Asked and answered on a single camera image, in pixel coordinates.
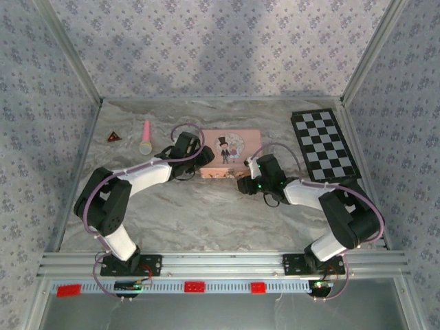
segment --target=red triangle object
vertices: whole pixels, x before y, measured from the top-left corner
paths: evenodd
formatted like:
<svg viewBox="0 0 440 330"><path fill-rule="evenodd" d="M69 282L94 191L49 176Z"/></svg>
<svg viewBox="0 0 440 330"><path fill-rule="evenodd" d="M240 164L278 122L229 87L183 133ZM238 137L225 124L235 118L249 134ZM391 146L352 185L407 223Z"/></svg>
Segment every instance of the red triangle object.
<svg viewBox="0 0 440 330"><path fill-rule="evenodd" d="M116 134L114 131L111 132L110 136L107 138L107 142L115 142L119 140L122 140L122 138L119 137L119 135Z"/></svg>

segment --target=pink microphone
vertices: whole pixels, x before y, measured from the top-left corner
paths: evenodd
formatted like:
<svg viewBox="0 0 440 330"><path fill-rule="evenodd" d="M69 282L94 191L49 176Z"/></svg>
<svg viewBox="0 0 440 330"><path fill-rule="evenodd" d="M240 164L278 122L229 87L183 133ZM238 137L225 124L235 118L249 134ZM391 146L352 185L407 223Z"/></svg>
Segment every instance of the pink microphone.
<svg viewBox="0 0 440 330"><path fill-rule="evenodd" d="M144 133L142 134L142 142L139 144L139 151L143 155L148 155L153 150L150 143L150 121L145 120Z"/></svg>

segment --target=metal rail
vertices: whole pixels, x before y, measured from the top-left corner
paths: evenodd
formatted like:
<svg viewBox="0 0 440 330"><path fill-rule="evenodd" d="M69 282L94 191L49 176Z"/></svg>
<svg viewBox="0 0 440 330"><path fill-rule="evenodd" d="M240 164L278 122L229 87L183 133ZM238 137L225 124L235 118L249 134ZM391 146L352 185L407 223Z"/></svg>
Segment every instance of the metal rail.
<svg viewBox="0 0 440 330"><path fill-rule="evenodd" d="M319 279L319 276L285 276L283 252L162 252L160 279ZM90 279L94 252L59 252L43 255L37 278ZM347 254L351 278L393 278L409 275L402 251L354 250Z"/></svg>

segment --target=red block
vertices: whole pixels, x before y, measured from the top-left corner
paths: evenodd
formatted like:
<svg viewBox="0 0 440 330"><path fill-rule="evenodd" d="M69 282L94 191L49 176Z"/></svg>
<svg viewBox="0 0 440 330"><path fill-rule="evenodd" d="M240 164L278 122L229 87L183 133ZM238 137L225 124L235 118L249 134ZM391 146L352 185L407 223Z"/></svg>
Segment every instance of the red block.
<svg viewBox="0 0 440 330"><path fill-rule="evenodd" d="M265 294L266 293L266 283L264 283L264 282L250 283L250 292L252 294Z"/></svg>
<svg viewBox="0 0 440 330"><path fill-rule="evenodd" d="M56 296L58 298L79 296L81 294L81 284L63 285L58 287Z"/></svg>
<svg viewBox="0 0 440 330"><path fill-rule="evenodd" d="M185 293L187 294L202 294L205 292L204 282L185 282Z"/></svg>

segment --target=cable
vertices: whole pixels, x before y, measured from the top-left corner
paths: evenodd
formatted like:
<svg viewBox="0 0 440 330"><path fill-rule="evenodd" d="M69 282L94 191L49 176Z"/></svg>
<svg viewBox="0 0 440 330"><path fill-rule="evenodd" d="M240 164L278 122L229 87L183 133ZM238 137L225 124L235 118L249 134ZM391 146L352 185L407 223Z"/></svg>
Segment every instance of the cable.
<svg viewBox="0 0 440 330"><path fill-rule="evenodd" d="M95 198L95 196L100 192L101 188L110 180L114 179L115 177L119 177L121 175L125 175L125 174L131 174L140 170L143 170L145 168L148 168L149 166L152 165L157 165L157 164L163 164L163 163L177 163L177 162L186 162L187 160L191 160L193 158L196 158L203 150L203 147L205 146L205 135L204 132L201 130L200 127L198 127L195 124L191 124L191 123L184 123L184 124L178 124L177 126L175 126L172 130L171 130L171 141L174 142L174 137L173 134L175 132L175 130L179 127L182 126L190 126L190 127L195 127L199 132L200 132L200 136L201 136L201 145L199 150L194 154L191 155L189 157L184 157L184 158L179 158L179 159L161 159L161 160L157 160L156 162L149 162L149 163L145 163L145 164L141 164L139 166L136 166L130 170L127 171L121 171L118 173L114 173L108 177L106 177L104 180L102 180L95 188L94 190L91 192L85 207L84 207L84 212L82 214L82 222L84 224L84 229L86 232L95 235L95 237L101 242L101 244L105 247L105 250L107 251L111 251L111 248L108 246L108 244L106 243L106 241L104 240L104 238L100 235L100 233L98 231L94 231L91 230L89 227L89 222L87 220L87 215L89 214L89 209L90 209L90 205L91 202L93 201L93 199ZM96 267L98 266L98 264L100 264L100 262L104 259L104 257L106 256L111 256L111 253L108 252L106 254L103 254L102 256L100 256L98 259L96 259L96 256L98 254L95 255L95 264L93 265L93 269L92 269L92 274L93 274L93 278L95 279L96 284L99 286L99 288L102 290L102 292L104 292L106 295L112 297L112 298L117 298L117 299L121 299L120 297L116 296L115 294L112 294L110 291L107 291L105 289L105 287L102 285L102 283L99 281L98 276L96 275Z"/></svg>
<svg viewBox="0 0 440 330"><path fill-rule="evenodd" d="M353 189L350 189L350 188L347 188L344 186L339 186L337 184L321 184L319 182L310 182L310 181L305 181L303 179L300 179L300 182L301 182L301 184L304 184L305 186L313 187L313 188L334 188L334 189L342 190L346 193L349 193L350 195L353 195L354 197L357 197L358 199L363 201L366 205L368 205L371 208L371 210L374 212L374 214L376 215L377 221L379 221L379 231L377 232L376 236L374 236L372 239L367 239L363 243L376 242L384 234L384 226L385 226L384 218L383 218L381 212L379 211L379 209L376 207L376 205L374 205L374 203L372 201L370 201L370 199L364 197L363 195L361 195L357 191L354 191Z"/></svg>
<svg viewBox="0 0 440 330"><path fill-rule="evenodd" d="M331 296L331 297L321 298L321 297L316 297L316 296L314 296L314 297L312 297L313 299L319 299L319 300L323 300L323 301L331 300L331 299L334 299L334 298L339 297L339 296L342 294L342 292L345 291L345 289L347 288L347 285L349 284L349 278L350 278L350 267L349 267L349 263L347 262L347 259L345 258L345 255L342 255L342 260L344 261L344 264L345 264L346 278L345 278L345 282L344 282L344 284L343 284L341 290L339 290L339 291L337 292L337 294L335 294L335 295L333 295L333 296Z"/></svg>
<svg viewBox="0 0 440 330"><path fill-rule="evenodd" d="M257 150L255 152L255 154L253 154L251 159L254 159L256 157L256 155L260 151L262 151L264 148L266 148L268 146L271 146L271 145L278 145L278 146L282 146L282 147L286 148L292 154L292 156L294 156L294 159L296 161L296 164L298 165L298 169L300 171L300 174L303 175L303 170L302 170L302 168L300 166L300 162L298 161L298 158L295 155L295 152L293 152L288 146L286 146L285 144L282 144L282 143L271 142L271 143L263 145L259 150ZM309 186L309 187L314 187L314 188L334 188L334 189L342 190L342 191L344 191L346 193L349 193L350 195L353 195L354 197L357 197L358 199L363 201L366 205L368 205L371 208L371 210L373 210L373 212L375 213L375 215L377 217L377 221L379 222L379 230L378 230L377 234L373 238L367 239L363 243L375 242L378 239L380 239L382 237L382 235L384 234L384 226L385 226L384 225L384 218L383 218L381 212L379 211L379 209L376 207L376 205L374 205L374 203L372 201L370 201L370 199L368 199L365 196L361 195L357 191L354 191L353 189L350 189L350 188L347 188L347 187L344 187L344 186L340 186L340 185L337 185L337 184L321 184L319 182L305 181L302 178L300 178L299 180L300 180L301 184L304 184L305 186ZM346 267L346 279L345 279L345 282L344 282L341 290L337 294L335 294L334 296L331 296L331 297L328 297L328 298L314 297L315 299L330 300L330 299L337 298L347 288L347 285L349 284L349 271L350 271L349 264L347 263L347 260L346 260L345 256L343 254L340 254L340 255L342 255L342 259L343 259L345 267Z"/></svg>
<svg viewBox="0 0 440 330"><path fill-rule="evenodd" d="M336 268L333 267L332 265L329 265L329 266L327 267L327 269L326 269L326 271L325 271L325 275L324 275L324 277L322 278L322 281L325 281L325 279L328 277L328 275L329 275L329 270L333 270L333 271L335 272L336 279L335 279L335 281L333 282L333 284L335 284L335 283L338 281L338 272L336 271Z"/></svg>
<svg viewBox="0 0 440 330"><path fill-rule="evenodd" d="M95 262L97 261L96 258L98 257L98 254L99 254L99 253L106 253L106 252L105 252L105 251L99 251L99 252L96 252L96 254L95 254Z"/></svg>
<svg viewBox="0 0 440 330"><path fill-rule="evenodd" d="M191 173L192 173L191 176L187 177L187 178L182 179L180 177L175 177L175 176L173 176L173 178L176 179L177 181L189 181L195 176L195 171L192 171Z"/></svg>
<svg viewBox="0 0 440 330"><path fill-rule="evenodd" d="M300 174L303 175L303 170L301 168L300 162L298 160L298 158L295 155L295 152L289 148L288 146L286 146L283 143L279 143L279 142L270 142L268 144L264 144L259 150L257 150L251 157L251 160L254 159L256 157L256 155L258 155L258 153L260 151L262 151L264 148L267 148L269 146L282 146L283 148L287 149L292 156L294 156L295 162L298 165L298 169L300 171ZM321 184L319 182L310 182L310 181L305 181L303 179L299 179L300 182L302 184L304 184L305 186L309 186L309 187L314 187L314 188L334 188L334 189L338 189L338 190L343 190L346 193L349 193L350 195L353 195L354 197L357 197L358 199L360 199L361 201L363 201L366 205L368 205L371 210L373 210L373 212L375 213L376 217L377 217L377 221L379 221L379 231L377 232L376 236L374 236L372 239L367 239L364 243L372 243L372 242L376 242L378 239L380 239L380 237L382 237L382 235L384 234L384 218L381 214L381 212L379 211L379 209L377 209L376 205L374 205L374 203L372 201L370 201L368 198L364 197L363 195L361 195L360 193L354 191L353 189L344 187L344 186L339 186L337 184Z"/></svg>
<svg viewBox="0 0 440 330"><path fill-rule="evenodd" d="M146 281L146 280L150 280L150 286L152 287L153 286L153 271L151 270L150 266L145 264L145 265L140 265L138 267L142 268L143 270L148 271L148 278L141 280L141 282Z"/></svg>
<svg viewBox="0 0 440 330"><path fill-rule="evenodd" d="M285 144L280 143L280 142L270 142L270 143L267 143L267 144L262 145L262 147L261 147L259 150L257 150L257 151L252 155L252 157L251 157L250 159L253 160L253 159L258 155L258 153L259 153L260 151L262 151L263 149L265 149L265 148L267 148L267 147L269 147L269 146L282 146L283 148L286 148L287 151L289 151L289 152L291 153L291 155L294 156L294 159L295 159L296 165L298 166L298 170L300 171L300 176L303 176L303 169L301 168L300 161L299 161L298 158L296 157L294 151L291 150L291 149L290 149L288 146L286 146Z"/></svg>
<svg viewBox="0 0 440 330"><path fill-rule="evenodd" d="M280 201L276 201L276 203L277 203L276 205L270 205L266 199L267 195L269 195L269 194L267 194L266 192L263 194L263 199L264 199L264 202L266 203L267 206L269 206L270 208L277 208L280 206Z"/></svg>
<svg viewBox="0 0 440 330"><path fill-rule="evenodd" d="M98 231L94 231L94 230L91 230L91 229L90 229L90 227L89 227L89 222L87 221L87 215L89 214L89 209L90 209L91 202L93 201L93 199L95 198L95 196L100 192L101 188L102 188L107 182L109 182L110 180L114 179L115 177L119 177L119 176L121 176L121 175L125 175L125 174L135 173L135 172L137 172L137 171L140 171L140 170L143 170L143 169L145 169L145 168L148 168L149 166L152 166L152 165L163 164L163 163L186 162L187 160L191 160L191 159L193 159L193 158L196 158L196 157L202 152L202 149L203 149L203 147L205 146L205 135L204 135L204 132L201 130L200 127L198 127L198 126L195 125L195 124L191 124L191 123L189 123L189 122L188 122L188 123L185 123L185 124L178 124L177 126L175 126L175 127L171 130L171 134L170 134L171 141L174 142L173 134L174 134L175 130L176 130L177 128L179 128L179 127L182 127L182 126L191 126L191 127L195 127L195 128L200 132L200 136L201 136L201 145L200 145L199 150L198 150L194 155L191 155L191 156L189 156L189 157L185 157L185 158L179 158L179 159L161 159L161 160L157 160L156 162L152 162L152 163L149 162L149 163L141 164L141 165L139 165L139 166L136 166L136 167L134 167L134 168L131 168L130 170L127 170L126 172L125 172L125 171L121 171L121 172L118 172L118 173L114 173L114 174L112 174L112 175L106 177L104 180L102 180L102 181L101 181L101 182L100 182L100 183L94 188L94 190L91 192L91 194L90 194L90 196L89 196L89 198L88 198L88 200L87 200L87 202L86 202L86 204L85 204L85 207L84 207L84 212L83 212L83 214L82 214L82 222L83 222L83 224L84 224L84 229L86 230L86 232L88 232L89 234L93 234L93 235L95 235L96 238L99 239L99 241L101 242L101 244L105 247L105 250L110 250L110 251L111 251L111 248L107 245L107 243L105 242L105 240L104 240L103 237L99 234Z"/></svg>

